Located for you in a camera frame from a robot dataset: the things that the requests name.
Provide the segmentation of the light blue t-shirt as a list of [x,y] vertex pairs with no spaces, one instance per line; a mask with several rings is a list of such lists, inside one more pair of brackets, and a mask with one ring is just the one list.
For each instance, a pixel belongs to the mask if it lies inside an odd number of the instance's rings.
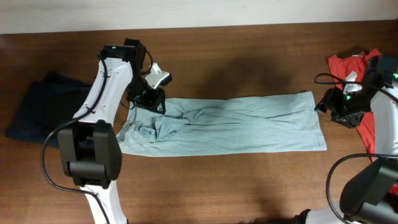
[[229,100],[168,98],[165,114],[128,112],[121,151],[146,157],[325,151],[310,91]]

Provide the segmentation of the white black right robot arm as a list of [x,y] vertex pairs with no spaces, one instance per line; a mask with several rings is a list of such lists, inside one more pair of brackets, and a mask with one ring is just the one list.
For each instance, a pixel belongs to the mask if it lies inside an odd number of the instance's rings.
[[[347,128],[361,124],[364,115],[374,116],[374,151],[351,154],[336,161],[326,178],[328,207],[304,210],[293,224],[374,223],[397,224],[397,58],[377,55],[368,60],[360,81],[333,78],[315,110],[331,111],[331,120]],[[368,157],[370,165],[344,186],[340,200],[330,196],[331,178],[344,161]]]

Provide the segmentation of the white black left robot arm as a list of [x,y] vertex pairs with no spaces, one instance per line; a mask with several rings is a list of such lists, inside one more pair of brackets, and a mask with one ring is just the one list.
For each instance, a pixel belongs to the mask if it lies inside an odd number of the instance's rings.
[[137,39],[105,45],[97,53],[98,73],[73,119],[55,130],[62,168],[85,194],[95,223],[127,223],[119,201],[117,178],[122,152],[113,130],[123,94],[135,107],[165,113],[165,91],[172,76],[155,62],[147,70],[149,51]]

